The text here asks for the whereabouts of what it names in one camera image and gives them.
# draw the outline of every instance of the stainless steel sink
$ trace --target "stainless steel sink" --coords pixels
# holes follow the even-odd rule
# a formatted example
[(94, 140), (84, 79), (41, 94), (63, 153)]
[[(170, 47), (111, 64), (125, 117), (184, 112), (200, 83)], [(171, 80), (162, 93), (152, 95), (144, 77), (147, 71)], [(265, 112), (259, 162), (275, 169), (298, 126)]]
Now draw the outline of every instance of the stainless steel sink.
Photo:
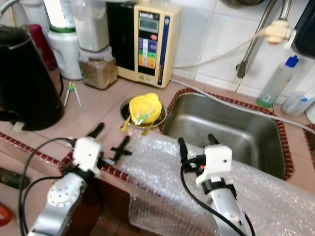
[(276, 177), (285, 162), (276, 123), (242, 112), (198, 93), (180, 95), (163, 127), (163, 134), (203, 147), (213, 134), (233, 151), (232, 158)]

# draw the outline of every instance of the plastic bottle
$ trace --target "plastic bottle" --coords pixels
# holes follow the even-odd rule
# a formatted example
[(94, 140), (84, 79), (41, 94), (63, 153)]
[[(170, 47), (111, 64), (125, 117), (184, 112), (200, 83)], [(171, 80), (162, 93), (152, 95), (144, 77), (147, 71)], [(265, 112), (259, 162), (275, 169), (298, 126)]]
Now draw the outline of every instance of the plastic bottle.
[(315, 102), (315, 89), (305, 93), (294, 91), (281, 106), (282, 113), (290, 117), (298, 117)]
[(269, 108), (274, 104), (285, 86), (292, 79), (294, 67), (298, 61), (299, 59), (297, 55), (295, 55), (294, 57), (289, 57), (285, 64), (280, 64), (277, 67), (266, 87), (256, 100), (258, 105)]

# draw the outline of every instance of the white pipe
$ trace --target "white pipe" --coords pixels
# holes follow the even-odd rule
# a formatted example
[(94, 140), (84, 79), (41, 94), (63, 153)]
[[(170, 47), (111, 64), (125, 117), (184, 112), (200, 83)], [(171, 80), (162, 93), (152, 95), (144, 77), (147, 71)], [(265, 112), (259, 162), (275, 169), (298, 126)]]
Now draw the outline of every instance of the white pipe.
[(262, 113), (262, 112), (259, 112), (259, 111), (256, 111), (256, 110), (250, 110), (248, 108), (245, 108), (245, 107), (241, 107), (241, 106), (237, 106), (237, 105), (234, 105), (233, 103), (229, 103), (229, 102), (224, 102), (222, 101), (221, 99), (219, 98), (216, 98), (215, 96), (212, 96), (211, 94), (208, 94), (207, 92), (201, 90), (201, 89), (198, 89), (194, 86), (191, 86), (189, 84), (186, 84), (184, 82), (181, 82), (181, 81), (178, 81), (178, 80), (175, 80), (175, 79), (171, 79), (172, 82), (176, 83), (176, 84), (179, 84), (179, 85), (183, 85), (185, 87), (188, 87), (188, 88), (191, 88), (193, 90), (196, 90), (197, 92), (201, 93), (202, 95), (206, 96), (206, 97), (209, 97), (223, 105), (226, 105), (228, 107), (231, 107), (231, 108), (234, 108), (234, 109), (237, 109), (239, 111), (243, 111), (243, 112), (247, 112), (247, 113), (251, 113), (251, 114), (254, 114), (254, 115), (258, 115), (258, 116), (262, 116), (262, 117), (267, 117), (267, 118), (270, 118), (270, 119), (275, 119), (275, 120), (279, 120), (279, 121), (282, 121), (282, 122), (285, 122), (285, 123), (288, 123), (288, 124), (292, 124), (294, 126), (297, 126), (301, 129), (304, 129), (306, 131), (309, 131), (311, 132), (312, 134), (315, 135), (315, 131), (312, 130), (311, 128), (305, 126), (305, 125), (302, 125), (298, 122), (295, 122), (295, 121), (291, 121), (289, 119), (285, 119), (285, 118), (281, 118), (281, 117), (276, 117), (276, 116), (273, 116), (273, 115), (268, 115), (268, 114), (265, 114), (265, 113)]

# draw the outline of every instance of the faucet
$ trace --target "faucet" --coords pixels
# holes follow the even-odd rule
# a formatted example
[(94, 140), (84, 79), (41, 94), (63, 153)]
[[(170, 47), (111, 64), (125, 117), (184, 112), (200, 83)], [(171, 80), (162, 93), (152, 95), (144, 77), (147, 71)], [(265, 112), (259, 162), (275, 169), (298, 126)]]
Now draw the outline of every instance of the faucet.
[[(278, 2), (278, 0), (270, 0), (261, 20), (259, 22), (259, 25), (258, 25), (255, 33), (258, 33), (261, 29), (263, 29), (265, 27), (268, 19), (269, 20), (274, 19), (275, 15), (278, 11), (278, 8), (275, 7), (277, 2)], [(290, 7), (291, 7), (291, 2), (292, 2), (292, 0), (283, 0), (279, 20), (286, 20), (287, 19), (287, 16), (289, 14)], [(250, 46), (248, 47), (243, 60), (241, 61), (241, 63), (237, 64), (237, 66), (236, 66), (237, 78), (242, 79), (245, 77), (245, 73), (247, 72), (248, 68), (250, 67), (250, 65), (251, 65), (255, 55), (257, 54), (258, 49), (260, 48), (262, 42), (263, 42), (262, 38), (256, 38), (256, 39), (253, 39), (251, 41)]]

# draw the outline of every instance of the black cable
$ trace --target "black cable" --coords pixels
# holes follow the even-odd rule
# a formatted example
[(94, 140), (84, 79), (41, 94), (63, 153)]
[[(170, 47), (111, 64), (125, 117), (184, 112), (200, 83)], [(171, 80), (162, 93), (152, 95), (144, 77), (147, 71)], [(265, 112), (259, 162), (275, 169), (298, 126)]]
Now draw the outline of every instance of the black cable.
[(251, 220), (249, 219), (249, 217), (247, 216), (246, 213), (245, 213), (245, 219), (246, 219), (246, 221), (247, 221), (247, 223), (251, 229), (252, 236), (256, 236), (254, 227), (252, 226), (252, 223), (251, 223)]
[(63, 140), (66, 141), (68, 143), (71, 143), (72, 140), (71, 139), (67, 139), (67, 138), (54, 138), (54, 139), (50, 139), (46, 142), (44, 142), (43, 144), (41, 144), (39, 147), (37, 147), (29, 156), (29, 158), (27, 159), (24, 169), (23, 169), (23, 173), (22, 173), (22, 177), (20, 180), (20, 187), (19, 187), (19, 199), (18, 199), (18, 221), (19, 221), (19, 226), (20, 226), (20, 232), (22, 236), (25, 236), (25, 232), (24, 232), (24, 225), (23, 225), (23, 212), (22, 212), (22, 196), (23, 196), (23, 186), (24, 186), (24, 181), (25, 181), (25, 176), (26, 176), (26, 171), (30, 165), (30, 162), (32, 160), (32, 158), (34, 157), (35, 153), (38, 152), (38, 150), (40, 150), (43, 146), (45, 146), (48, 143), (57, 141), (57, 140)]
[(26, 199), (28, 197), (29, 191), (31, 190), (31, 188), (37, 184), (38, 182), (44, 181), (44, 180), (49, 180), (49, 179), (60, 179), (63, 176), (56, 176), (56, 177), (44, 177), (44, 178), (39, 178), (37, 180), (35, 180), (33, 183), (31, 183), (28, 188), (26, 189), (25, 193), (24, 193), (24, 197), (23, 197), (23, 202), (22, 202), (22, 220), (23, 220), (23, 225), (24, 225), (24, 230), (25, 232), (28, 234), (29, 230), (28, 230), (28, 226), (26, 224), (26, 217), (25, 217), (25, 203), (26, 203)]
[(222, 221), (224, 221), (226, 224), (228, 224), (232, 229), (234, 229), (240, 236), (246, 236), (239, 228), (237, 228), (231, 221), (229, 221), (228, 219), (226, 219), (223, 215), (221, 215), (220, 213), (218, 213), (217, 211), (213, 210), (211, 207), (209, 207), (208, 205), (206, 205), (205, 203), (203, 203), (202, 201), (200, 201), (199, 199), (197, 199), (193, 193), (188, 189), (186, 182), (185, 182), (185, 178), (184, 178), (184, 170), (186, 165), (193, 163), (194, 160), (190, 159), (188, 161), (185, 161), (182, 166), (181, 166), (181, 181), (183, 184), (184, 189), (186, 190), (186, 192), (188, 193), (188, 195), (196, 202), (198, 203), (201, 207), (203, 207), (204, 209), (206, 209), (207, 211), (209, 211), (211, 214), (215, 215), (216, 217), (218, 217), (219, 219), (221, 219)]
[(59, 78), (60, 78), (60, 85), (61, 85), (59, 97), (61, 97), (61, 95), (63, 94), (63, 77), (62, 77), (61, 73), (59, 73)]

